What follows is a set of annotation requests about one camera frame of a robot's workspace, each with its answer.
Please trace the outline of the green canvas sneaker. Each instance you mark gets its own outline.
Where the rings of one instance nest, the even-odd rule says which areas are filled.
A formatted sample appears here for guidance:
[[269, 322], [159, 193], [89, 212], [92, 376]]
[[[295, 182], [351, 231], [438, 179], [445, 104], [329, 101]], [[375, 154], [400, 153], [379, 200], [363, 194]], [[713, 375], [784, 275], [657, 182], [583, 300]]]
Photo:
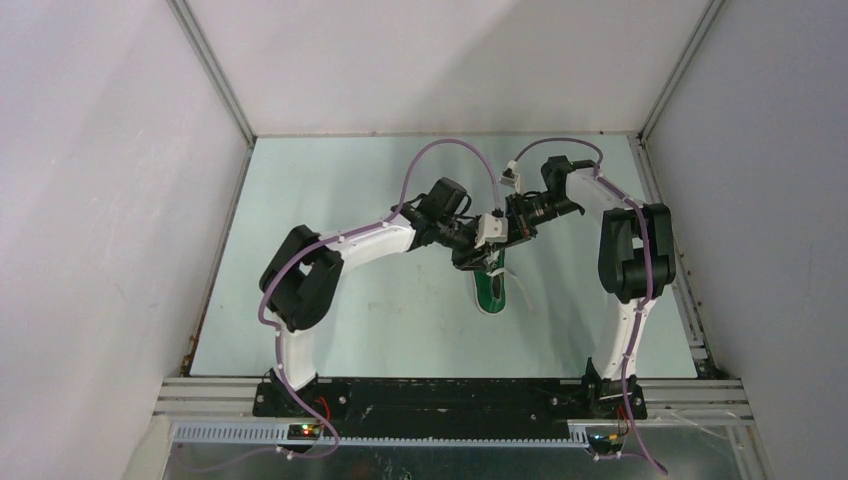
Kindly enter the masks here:
[[500, 314], [506, 306], [504, 267], [505, 254], [500, 253], [493, 270], [472, 273], [475, 305], [483, 314]]

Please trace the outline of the white shoelace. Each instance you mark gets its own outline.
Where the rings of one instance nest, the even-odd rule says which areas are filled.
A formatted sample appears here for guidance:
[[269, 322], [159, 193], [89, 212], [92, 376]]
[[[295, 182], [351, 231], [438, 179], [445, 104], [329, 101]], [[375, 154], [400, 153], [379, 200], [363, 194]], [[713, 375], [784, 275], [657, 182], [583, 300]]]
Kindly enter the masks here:
[[535, 312], [535, 307], [534, 307], [534, 304], [533, 304], [533, 302], [532, 302], [531, 295], [529, 294], [529, 291], [528, 291], [528, 289], [526, 288], [526, 285], [524, 284], [524, 282], [523, 282], [523, 281], [522, 281], [522, 280], [521, 280], [521, 279], [520, 279], [520, 278], [519, 278], [519, 277], [518, 277], [518, 276], [517, 276], [514, 272], [510, 271], [509, 269], [507, 269], [507, 268], [506, 268], [506, 265], [505, 265], [504, 269], [505, 269], [505, 282], [504, 282], [504, 286], [505, 286], [505, 293], [506, 293], [506, 306], [507, 306], [507, 303], [508, 303], [508, 299], [507, 299], [507, 289], [506, 289], [506, 282], [507, 282], [507, 281], [510, 281], [510, 282], [511, 282], [511, 283], [512, 283], [515, 287], [517, 287], [517, 288], [518, 288], [518, 291], [519, 291], [519, 293], [520, 293], [520, 295], [521, 295], [521, 298], [522, 298], [522, 299], [523, 299], [523, 301], [524, 301], [524, 304], [525, 304], [525, 307], [526, 307], [527, 311], [528, 311], [528, 312], [530, 312], [530, 313], [534, 313], [534, 312]]

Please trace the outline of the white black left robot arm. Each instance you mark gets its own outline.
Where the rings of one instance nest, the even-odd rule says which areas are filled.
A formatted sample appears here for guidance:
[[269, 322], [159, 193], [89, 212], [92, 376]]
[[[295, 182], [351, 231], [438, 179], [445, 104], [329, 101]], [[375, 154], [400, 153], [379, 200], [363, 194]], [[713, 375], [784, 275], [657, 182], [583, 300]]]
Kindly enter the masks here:
[[304, 416], [315, 406], [316, 390], [309, 384], [317, 376], [315, 328], [345, 274], [431, 244], [449, 249], [458, 270], [493, 270], [508, 238], [506, 213], [497, 208], [469, 216], [462, 208], [468, 199], [461, 185], [441, 178], [375, 223], [335, 234], [299, 225], [288, 233], [260, 277], [258, 319], [275, 330], [271, 373], [283, 383], [277, 402], [290, 415]]

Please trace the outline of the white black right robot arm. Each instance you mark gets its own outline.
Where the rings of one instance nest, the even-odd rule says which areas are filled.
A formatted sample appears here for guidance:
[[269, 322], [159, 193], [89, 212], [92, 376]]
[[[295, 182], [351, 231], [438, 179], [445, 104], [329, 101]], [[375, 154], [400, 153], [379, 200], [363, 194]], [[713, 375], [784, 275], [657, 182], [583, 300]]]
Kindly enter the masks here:
[[676, 277], [672, 218], [663, 203], [645, 203], [609, 180], [596, 162], [549, 158], [545, 188], [506, 198], [509, 239], [533, 238], [540, 225], [572, 212], [598, 222], [597, 271], [608, 294], [605, 327], [583, 376], [585, 411], [606, 418], [636, 390], [636, 357], [650, 311]]

